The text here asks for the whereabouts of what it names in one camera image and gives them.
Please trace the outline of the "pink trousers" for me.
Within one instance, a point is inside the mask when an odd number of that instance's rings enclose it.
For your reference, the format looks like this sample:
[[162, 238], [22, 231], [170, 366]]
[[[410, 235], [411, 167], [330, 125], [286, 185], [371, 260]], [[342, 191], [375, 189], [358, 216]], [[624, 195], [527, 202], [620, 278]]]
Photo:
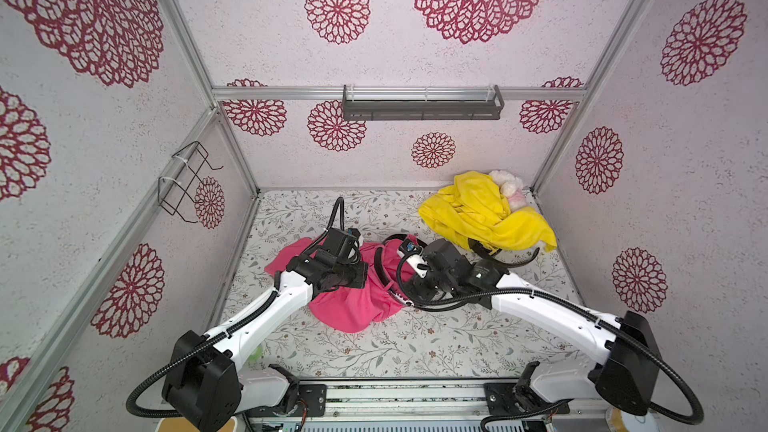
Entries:
[[325, 325], [345, 333], [358, 333], [374, 322], [382, 322], [395, 315], [404, 306], [394, 301], [383, 290], [376, 276], [374, 248], [381, 243], [365, 243], [362, 258], [368, 263], [368, 279], [364, 289], [339, 289], [322, 293], [308, 307]]

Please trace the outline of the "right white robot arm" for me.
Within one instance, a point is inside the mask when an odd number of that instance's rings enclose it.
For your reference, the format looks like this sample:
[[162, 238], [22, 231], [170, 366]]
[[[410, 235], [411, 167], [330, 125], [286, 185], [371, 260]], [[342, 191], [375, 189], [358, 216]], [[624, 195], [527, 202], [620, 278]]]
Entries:
[[634, 416], [648, 413], [659, 369], [608, 329], [616, 326], [642, 345], [652, 346], [645, 319], [599, 313], [549, 294], [515, 274], [526, 260], [503, 262], [480, 245], [473, 249], [480, 255], [476, 262], [445, 239], [426, 246], [405, 240], [398, 248], [395, 272], [399, 289], [411, 305], [430, 312], [478, 304], [521, 318], [584, 355], [582, 360], [548, 367], [529, 363], [514, 383], [510, 411], [548, 413], [565, 409], [570, 400], [602, 399]]

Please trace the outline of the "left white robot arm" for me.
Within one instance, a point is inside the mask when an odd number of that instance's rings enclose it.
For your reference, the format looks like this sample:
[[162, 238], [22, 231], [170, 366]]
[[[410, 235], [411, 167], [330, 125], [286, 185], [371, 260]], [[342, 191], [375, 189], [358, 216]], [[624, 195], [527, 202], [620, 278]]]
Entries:
[[329, 229], [235, 316], [203, 335], [189, 331], [180, 337], [164, 376], [164, 401], [199, 431], [217, 431], [231, 416], [256, 408], [292, 409], [298, 380], [280, 366], [247, 372], [246, 362], [279, 325], [320, 294], [364, 287], [368, 265], [360, 240], [354, 228]]

